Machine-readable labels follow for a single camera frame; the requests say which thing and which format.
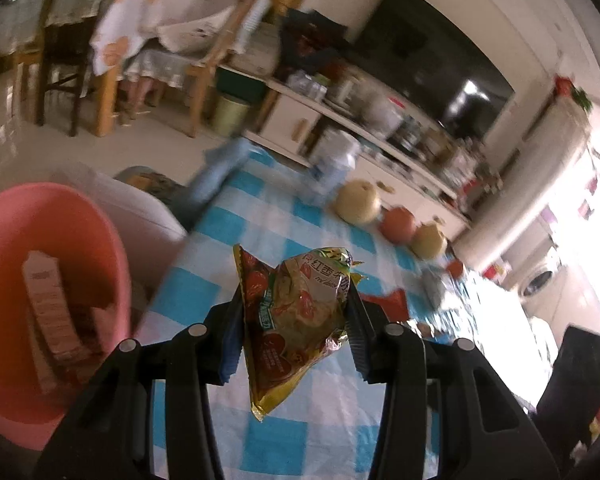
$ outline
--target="cabinet handle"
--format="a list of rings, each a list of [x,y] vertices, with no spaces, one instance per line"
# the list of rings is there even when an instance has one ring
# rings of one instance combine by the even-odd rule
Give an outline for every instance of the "cabinet handle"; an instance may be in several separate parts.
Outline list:
[[[382,191],[384,191],[385,193],[388,193],[390,195],[395,194],[395,187],[388,186],[387,184],[385,184],[381,180],[378,180],[376,182],[376,186],[378,186],[380,189],[382,189]]]
[[[296,124],[296,129],[291,134],[291,140],[293,142],[300,142],[300,137],[302,137],[302,132],[306,128],[307,124],[309,124],[307,119],[300,119],[298,121],[298,124]]]

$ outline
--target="green trash can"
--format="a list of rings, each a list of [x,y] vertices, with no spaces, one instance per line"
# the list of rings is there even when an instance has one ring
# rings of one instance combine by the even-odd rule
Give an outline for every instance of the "green trash can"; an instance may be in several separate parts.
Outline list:
[[[226,94],[221,95],[211,122],[212,130],[220,136],[231,137],[240,130],[250,107],[246,101]]]

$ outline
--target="beige floor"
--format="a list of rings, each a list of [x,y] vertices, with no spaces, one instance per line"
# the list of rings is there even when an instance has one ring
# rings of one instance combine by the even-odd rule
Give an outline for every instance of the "beige floor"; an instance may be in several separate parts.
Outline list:
[[[149,166],[184,183],[202,167],[204,150],[222,143],[209,132],[201,132],[194,139],[187,137],[182,132],[188,126],[187,108],[168,101],[151,113],[140,115],[131,126],[117,124],[111,134],[102,138],[90,133],[94,107],[86,101],[80,112],[78,135],[69,137],[70,97],[55,98],[51,92],[48,96],[45,126],[20,121],[17,154],[0,171],[0,190],[21,182],[45,180],[58,165],[74,161],[110,175],[129,166]],[[0,100],[0,107],[1,117],[4,99]]]

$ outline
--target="flat screen tv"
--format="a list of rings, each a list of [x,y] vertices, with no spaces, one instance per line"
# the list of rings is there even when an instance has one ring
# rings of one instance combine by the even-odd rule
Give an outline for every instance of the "flat screen tv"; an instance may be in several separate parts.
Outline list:
[[[382,0],[347,59],[457,138],[483,138],[513,94],[474,42],[425,0]]]

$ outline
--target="dark wooden chair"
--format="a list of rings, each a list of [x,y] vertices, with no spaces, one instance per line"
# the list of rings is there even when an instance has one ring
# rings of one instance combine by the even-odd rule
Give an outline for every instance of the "dark wooden chair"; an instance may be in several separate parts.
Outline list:
[[[40,62],[38,98],[36,102],[36,123],[45,124],[45,94],[49,90],[68,92],[74,96],[69,136],[78,133],[80,102],[84,79],[89,67],[89,40],[96,26],[96,18],[87,18],[80,23],[51,26],[45,28],[44,50]],[[71,75],[56,82],[49,82],[49,74],[55,66],[75,68]]]

